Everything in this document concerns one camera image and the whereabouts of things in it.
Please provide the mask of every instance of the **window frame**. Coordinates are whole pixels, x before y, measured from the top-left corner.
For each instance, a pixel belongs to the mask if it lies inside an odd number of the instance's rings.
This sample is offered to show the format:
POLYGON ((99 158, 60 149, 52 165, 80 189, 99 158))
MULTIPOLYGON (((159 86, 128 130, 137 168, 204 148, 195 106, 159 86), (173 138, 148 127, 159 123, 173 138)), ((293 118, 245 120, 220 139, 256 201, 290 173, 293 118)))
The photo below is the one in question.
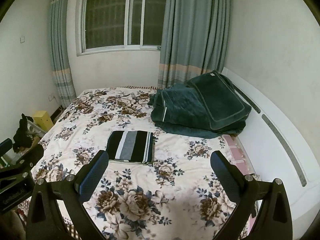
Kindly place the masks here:
POLYGON ((109 51, 129 51, 129 50, 153 50, 159 51, 160 46, 143 45, 143 30, 144 30, 144 15, 145 15, 145 2, 142 0, 141 12, 141 28, 140 28, 140 44, 128 45, 128 22, 129 22, 129 3, 126 0, 124 12, 124 45, 107 46, 99 48, 86 49, 85 44, 85 15, 87 0, 77 0, 78 8, 76 9, 76 53, 77 56, 109 52, 109 51))

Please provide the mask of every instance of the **wall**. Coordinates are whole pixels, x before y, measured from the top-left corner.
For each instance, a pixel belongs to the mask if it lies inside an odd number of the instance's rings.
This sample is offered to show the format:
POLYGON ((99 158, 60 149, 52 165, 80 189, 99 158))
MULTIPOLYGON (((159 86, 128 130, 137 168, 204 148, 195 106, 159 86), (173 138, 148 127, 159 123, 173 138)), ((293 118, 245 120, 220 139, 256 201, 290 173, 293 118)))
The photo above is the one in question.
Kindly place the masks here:
POLYGON ((21 113, 46 110, 51 115, 59 107, 55 99, 48 100, 56 92, 48 46, 49 2, 15 0, 0 22, 0 141, 13 138, 21 113))
POLYGON ((68 0, 67 44, 72 79, 79 95, 90 88, 157 86, 159 51, 115 51, 76 55, 77 0, 68 0))
POLYGON ((231 0, 225 67, 267 96, 320 163, 320 26, 303 0, 231 0))

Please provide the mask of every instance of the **floral bedspread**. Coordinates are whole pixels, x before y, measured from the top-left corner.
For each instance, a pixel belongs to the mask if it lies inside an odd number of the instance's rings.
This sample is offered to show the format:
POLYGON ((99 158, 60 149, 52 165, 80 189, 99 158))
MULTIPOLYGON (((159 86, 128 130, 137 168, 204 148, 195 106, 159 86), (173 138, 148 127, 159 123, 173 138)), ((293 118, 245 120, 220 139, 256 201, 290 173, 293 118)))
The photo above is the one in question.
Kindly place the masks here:
MULTIPOLYGON (((108 88, 84 91, 44 136, 44 157, 35 179, 75 174, 105 149, 113 130, 154 133, 150 164, 110 162, 84 207, 111 240, 211 240, 233 211, 210 167, 210 154, 232 155, 223 137, 201 139, 168 134, 154 126, 148 106, 152 89, 108 88)), ((71 223, 61 207, 66 223, 71 223)))

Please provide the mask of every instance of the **dark green blanket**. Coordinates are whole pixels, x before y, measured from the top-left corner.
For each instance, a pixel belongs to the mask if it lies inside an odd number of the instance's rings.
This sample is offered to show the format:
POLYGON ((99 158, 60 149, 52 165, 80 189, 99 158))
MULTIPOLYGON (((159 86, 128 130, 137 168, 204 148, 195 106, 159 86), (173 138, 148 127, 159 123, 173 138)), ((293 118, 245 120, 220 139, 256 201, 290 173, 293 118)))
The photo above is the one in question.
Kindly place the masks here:
POLYGON ((158 90, 149 104, 154 107, 151 119, 165 132, 202 138, 240 133, 251 111, 217 71, 158 90))

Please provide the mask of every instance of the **pink fabric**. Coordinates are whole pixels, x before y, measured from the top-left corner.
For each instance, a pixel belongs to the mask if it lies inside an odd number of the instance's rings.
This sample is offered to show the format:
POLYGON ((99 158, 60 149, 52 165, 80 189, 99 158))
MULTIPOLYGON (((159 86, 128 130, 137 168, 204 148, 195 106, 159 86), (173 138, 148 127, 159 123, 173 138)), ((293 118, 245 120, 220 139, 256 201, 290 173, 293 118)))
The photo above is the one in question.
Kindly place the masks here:
MULTIPOLYGON (((231 136, 230 135, 223 135, 223 138, 228 143, 229 150, 230 150, 231 155, 234 159, 232 164, 237 166, 237 168, 241 171, 241 173, 243 175, 249 174, 246 162, 245 162, 241 152, 239 151, 238 147, 235 145, 235 142, 233 141, 231 136)), ((256 220, 256 218, 252 218, 250 216, 248 233, 251 231, 255 220, 256 220)))

